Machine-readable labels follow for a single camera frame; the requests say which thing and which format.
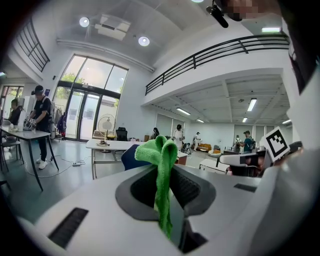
black pants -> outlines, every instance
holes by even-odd
[[[49,129],[47,125],[38,125],[36,127],[38,131],[49,133]],[[41,152],[41,160],[46,161],[47,157],[47,139],[46,138],[40,138],[38,139],[39,148]]]

blue chair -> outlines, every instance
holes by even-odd
[[[128,150],[126,150],[122,156],[121,156],[121,161],[124,165],[124,169],[125,171],[133,169],[133,168],[137,168],[137,167],[141,167],[141,166],[147,166],[150,165],[149,162],[146,161],[137,161],[135,159],[135,152],[136,149],[139,145],[137,144],[133,144]]]

person in teal shirt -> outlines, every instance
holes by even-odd
[[[252,153],[252,149],[250,149],[251,143],[252,143],[252,137],[250,136],[250,131],[246,130],[244,132],[245,140],[243,143],[240,143],[241,147],[244,147],[243,153],[244,154],[250,154]]]

black microphone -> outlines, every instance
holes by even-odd
[[[208,6],[206,8],[206,11],[212,15],[217,22],[219,22],[219,24],[223,27],[223,28],[227,28],[229,27],[228,22],[225,20],[224,18],[224,14],[221,12],[221,10],[214,4],[213,6]]]

round ceiling light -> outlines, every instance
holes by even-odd
[[[150,40],[148,37],[145,37],[145,36],[141,36],[138,40],[139,44],[141,46],[148,46],[150,44]]]
[[[89,19],[88,19],[87,17],[82,17],[82,18],[79,20],[79,23],[80,23],[80,26],[81,26],[81,27],[86,28],[86,27],[89,26],[90,21],[89,21]]]

